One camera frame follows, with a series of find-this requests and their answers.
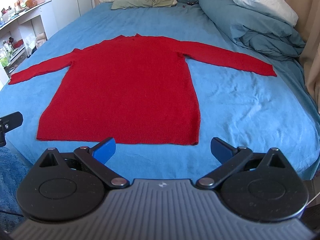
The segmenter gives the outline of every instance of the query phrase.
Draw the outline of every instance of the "silver bolt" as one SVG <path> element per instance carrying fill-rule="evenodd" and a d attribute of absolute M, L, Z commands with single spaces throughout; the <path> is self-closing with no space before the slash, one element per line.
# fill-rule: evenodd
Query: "silver bolt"
<path fill-rule="evenodd" d="M 127 180 L 125 178 L 113 178 L 111 180 L 111 184 L 115 186 L 123 186 L 127 183 Z"/>
<path fill-rule="evenodd" d="M 214 184 L 214 179 L 204 177 L 204 178 L 199 179 L 199 183 L 202 186 L 210 187 Z"/>

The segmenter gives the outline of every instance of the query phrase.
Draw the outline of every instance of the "black cable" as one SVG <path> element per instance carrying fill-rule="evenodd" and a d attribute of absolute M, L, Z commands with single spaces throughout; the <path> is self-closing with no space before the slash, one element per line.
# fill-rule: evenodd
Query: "black cable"
<path fill-rule="evenodd" d="M 5 213 L 5 214 L 8 214 L 8 215 L 24 217 L 22 214 L 18 214 L 18 213 L 15 213 L 15 212 L 8 212 L 8 211 L 4 211 L 4 210 L 0 210 L 0 213 Z"/>

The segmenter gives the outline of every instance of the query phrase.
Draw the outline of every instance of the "mattress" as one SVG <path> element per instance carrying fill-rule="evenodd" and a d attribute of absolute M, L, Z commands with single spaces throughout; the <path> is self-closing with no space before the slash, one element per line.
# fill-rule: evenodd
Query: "mattress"
<path fill-rule="evenodd" d="M 272 64 L 278 76 L 260 76 L 187 58 L 201 112 L 199 144 L 117 144 L 116 153 L 106 163 L 109 168 L 130 181 L 134 178 L 189 178 L 195 181 L 220 165 L 210 151 L 211 139 L 219 137 L 233 146 L 247 146 L 255 152 L 278 147 L 301 178 L 311 179 L 314 176 L 319 166 L 320 117 L 314 101 L 306 93 L 303 69 L 296 61 L 279 62 L 237 47 L 216 28 L 198 5 L 178 3 L 171 8 L 112 11 L 110 7 L 109 3 L 100 4 L 60 30 L 26 59 L 18 70 L 66 54 L 74 48 L 82 49 L 119 35 L 139 33 L 198 41 L 246 53 Z M 91 82 L 90 69 L 94 66 L 90 65 L 90 61 L 87 64 L 88 75 L 79 80 L 81 86 Z M 96 144 L 36 140 L 40 115 L 67 70 L 6 85 L 0 92 L 0 116 L 20 111 L 24 118 L 23 125 L 7 133 L 6 138 L 31 163 L 48 147 L 70 152 L 79 146 L 92 147 Z M 83 107 L 90 103 L 84 101 Z"/>

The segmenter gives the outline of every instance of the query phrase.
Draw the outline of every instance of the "blue rug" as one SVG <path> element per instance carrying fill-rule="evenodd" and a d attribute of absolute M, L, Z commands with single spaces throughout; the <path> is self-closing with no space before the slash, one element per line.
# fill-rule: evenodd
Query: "blue rug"
<path fill-rule="evenodd" d="M 22 214 L 16 201 L 18 185 L 28 173 L 31 164 L 7 141 L 0 148 L 0 210 Z M 11 232 L 23 217 L 0 212 L 0 227 Z"/>

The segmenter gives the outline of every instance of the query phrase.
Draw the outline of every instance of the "ribbed surface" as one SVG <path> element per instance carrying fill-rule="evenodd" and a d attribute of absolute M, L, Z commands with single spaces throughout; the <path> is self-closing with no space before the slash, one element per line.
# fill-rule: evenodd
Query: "ribbed surface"
<path fill-rule="evenodd" d="M 136 179 L 127 189 L 111 191 L 87 217 L 59 225 L 27 220 L 11 236 L 15 240 L 303 240 L 313 233 L 298 220 L 259 224 L 241 219 L 213 191 L 196 189 L 189 180 Z"/>

